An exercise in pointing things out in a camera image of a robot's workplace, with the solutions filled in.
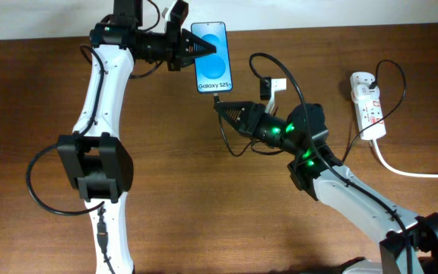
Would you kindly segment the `blue Galaxy smartphone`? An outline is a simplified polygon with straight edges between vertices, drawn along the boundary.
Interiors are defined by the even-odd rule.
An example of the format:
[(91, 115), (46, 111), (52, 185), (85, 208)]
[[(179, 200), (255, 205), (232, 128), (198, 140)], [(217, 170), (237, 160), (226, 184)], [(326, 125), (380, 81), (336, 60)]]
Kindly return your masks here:
[(191, 25), (197, 37), (216, 47), (216, 53), (195, 61), (197, 90), (200, 94), (224, 93), (233, 90), (226, 25), (222, 21)]

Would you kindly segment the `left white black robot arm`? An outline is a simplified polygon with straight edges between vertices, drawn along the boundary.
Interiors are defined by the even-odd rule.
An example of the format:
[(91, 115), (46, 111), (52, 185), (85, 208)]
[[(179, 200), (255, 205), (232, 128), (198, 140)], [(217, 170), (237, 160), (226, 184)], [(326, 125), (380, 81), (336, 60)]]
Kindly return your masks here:
[(113, 13), (90, 31), (92, 69), (84, 106), (72, 133), (61, 135), (57, 147), (71, 187), (91, 220), (98, 273), (135, 272), (125, 223), (134, 166), (120, 141), (119, 124), (136, 61), (164, 62), (170, 71), (179, 71), (216, 51), (182, 27), (187, 2), (171, 5), (162, 33), (142, 29), (142, 8), (140, 1), (116, 1)]

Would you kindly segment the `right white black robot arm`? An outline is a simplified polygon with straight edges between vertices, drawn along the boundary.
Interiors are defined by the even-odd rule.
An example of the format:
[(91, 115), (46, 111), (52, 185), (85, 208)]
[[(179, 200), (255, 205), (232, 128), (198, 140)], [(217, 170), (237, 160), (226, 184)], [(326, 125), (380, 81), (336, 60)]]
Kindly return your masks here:
[(327, 146), (321, 105), (301, 104), (286, 119), (251, 101), (218, 102), (214, 109), (240, 135), (292, 154), (287, 168), (296, 188), (378, 244), (380, 262), (357, 257), (330, 273), (438, 273), (438, 213), (420, 216), (359, 180)]

